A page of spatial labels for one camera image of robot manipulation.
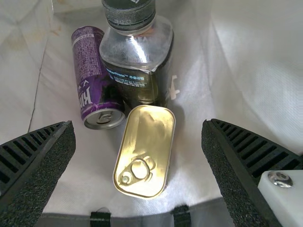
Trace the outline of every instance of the bottle shoulder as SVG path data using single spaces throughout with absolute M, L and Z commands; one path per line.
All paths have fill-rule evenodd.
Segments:
M 108 28 L 100 45 L 102 59 L 118 67 L 155 71 L 169 54 L 173 40 L 171 23 L 157 16 L 140 35 L 125 36 Z

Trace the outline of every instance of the can lid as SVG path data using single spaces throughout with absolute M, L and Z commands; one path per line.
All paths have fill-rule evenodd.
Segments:
M 89 129 L 111 129 L 124 120 L 123 112 L 116 109 L 103 109 L 92 112 L 84 119 L 84 125 Z
M 155 0 L 102 0 L 110 26 L 135 31 L 147 26 L 156 15 Z
M 129 113 L 113 174 L 120 192 L 143 199 L 161 194 L 175 123 L 174 114 L 163 107 L 141 105 Z

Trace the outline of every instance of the plastic bottle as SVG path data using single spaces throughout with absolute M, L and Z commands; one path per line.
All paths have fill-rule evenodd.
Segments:
M 124 101 L 166 106 L 173 46 L 171 23 L 156 15 L 155 0 L 102 0 L 110 28 L 100 45 L 102 61 Z

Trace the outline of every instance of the white bag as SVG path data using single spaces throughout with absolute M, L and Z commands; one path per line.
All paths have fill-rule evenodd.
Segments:
M 169 107 L 177 126 L 168 186 L 146 201 L 113 185 L 125 123 L 93 131 L 80 118 L 71 34 L 107 28 L 101 0 L 0 0 L 0 144 L 72 120 L 76 152 L 44 212 L 107 207 L 114 217 L 132 217 L 220 197 L 201 149 L 205 119 L 303 152 L 302 9 L 297 0 L 157 1 L 175 32 Z

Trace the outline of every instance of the bottle cap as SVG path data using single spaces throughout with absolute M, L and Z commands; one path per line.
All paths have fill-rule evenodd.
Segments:
M 121 31 L 147 26 L 156 15 L 155 0 L 102 0 L 109 25 Z

